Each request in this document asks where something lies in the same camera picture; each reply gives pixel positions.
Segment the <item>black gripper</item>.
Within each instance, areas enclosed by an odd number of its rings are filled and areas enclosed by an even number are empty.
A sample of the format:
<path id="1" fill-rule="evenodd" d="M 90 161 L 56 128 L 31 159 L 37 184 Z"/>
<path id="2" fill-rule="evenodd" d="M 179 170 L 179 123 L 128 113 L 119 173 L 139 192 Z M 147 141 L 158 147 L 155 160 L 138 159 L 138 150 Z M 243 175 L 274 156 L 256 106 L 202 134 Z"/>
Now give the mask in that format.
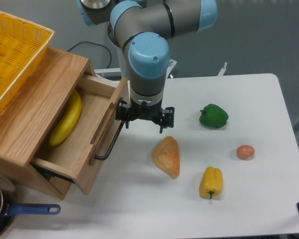
<path id="1" fill-rule="evenodd" d="M 147 102 L 135 101 L 131 98 L 131 103 L 127 103 L 123 100 L 118 101 L 116 107 L 115 119 L 123 122 L 126 128 L 129 128 L 131 121 L 150 120 L 159 125 L 159 133 L 163 133 L 166 128 L 174 127 L 174 107 L 161 108 L 162 100 L 157 104 L 149 105 Z"/>

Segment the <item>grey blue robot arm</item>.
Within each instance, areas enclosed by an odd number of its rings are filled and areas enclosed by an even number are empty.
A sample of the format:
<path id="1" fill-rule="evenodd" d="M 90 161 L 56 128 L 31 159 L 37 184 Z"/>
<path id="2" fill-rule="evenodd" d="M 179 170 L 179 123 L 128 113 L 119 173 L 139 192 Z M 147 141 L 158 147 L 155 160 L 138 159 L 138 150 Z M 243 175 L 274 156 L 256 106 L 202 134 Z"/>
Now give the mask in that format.
<path id="1" fill-rule="evenodd" d="M 108 37 L 120 48 L 130 80 L 130 101 L 119 100 L 116 119 L 124 124 L 149 120 L 161 129 L 174 126 L 174 108 L 162 99 L 170 65 L 167 40 L 213 26 L 214 0 L 164 0 L 147 6 L 144 0 L 80 0 L 88 25 L 108 22 Z"/>

